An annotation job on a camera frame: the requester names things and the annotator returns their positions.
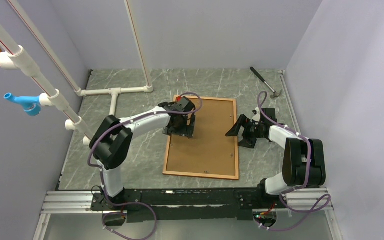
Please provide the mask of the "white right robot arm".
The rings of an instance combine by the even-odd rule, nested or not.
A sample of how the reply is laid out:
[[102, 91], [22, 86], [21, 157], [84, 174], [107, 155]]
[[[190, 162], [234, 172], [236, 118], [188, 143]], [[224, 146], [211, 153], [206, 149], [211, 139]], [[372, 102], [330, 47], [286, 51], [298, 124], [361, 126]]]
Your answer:
[[242, 140], [238, 143], [240, 147], [253, 149], [258, 139], [266, 139], [284, 150], [281, 173], [264, 179], [263, 189], [255, 194], [256, 203], [260, 207], [269, 207], [275, 201], [275, 195], [325, 184], [323, 142], [303, 137], [288, 126], [278, 123], [274, 108], [260, 109], [259, 119], [240, 115], [225, 135], [236, 137], [239, 132], [242, 132]]

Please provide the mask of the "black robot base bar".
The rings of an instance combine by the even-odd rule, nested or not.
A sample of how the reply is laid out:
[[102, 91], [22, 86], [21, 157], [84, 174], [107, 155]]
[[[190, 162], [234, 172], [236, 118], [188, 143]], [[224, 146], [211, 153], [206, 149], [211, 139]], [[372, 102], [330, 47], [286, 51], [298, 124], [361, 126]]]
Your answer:
[[90, 210], [123, 213], [127, 223], [174, 220], [234, 219], [251, 221], [280, 207], [279, 197], [256, 187], [125, 189], [106, 200], [100, 187], [92, 191]]

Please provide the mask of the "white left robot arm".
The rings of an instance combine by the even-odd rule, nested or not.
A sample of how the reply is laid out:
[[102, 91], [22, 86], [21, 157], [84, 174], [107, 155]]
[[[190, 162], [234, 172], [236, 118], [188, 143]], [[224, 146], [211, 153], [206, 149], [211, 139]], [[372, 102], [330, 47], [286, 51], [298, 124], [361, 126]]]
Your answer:
[[162, 102], [149, 111], [125, 118], [107, 116], [89, 143], [88, 164], [99, 169], [104, 204], [119, 209], [125, 201], [121, 165], [127, 159], [131, 143], [137, 137], [162, 129], [167, 136], [192, 138], [195, 113], [201, 108], [186, 96]]

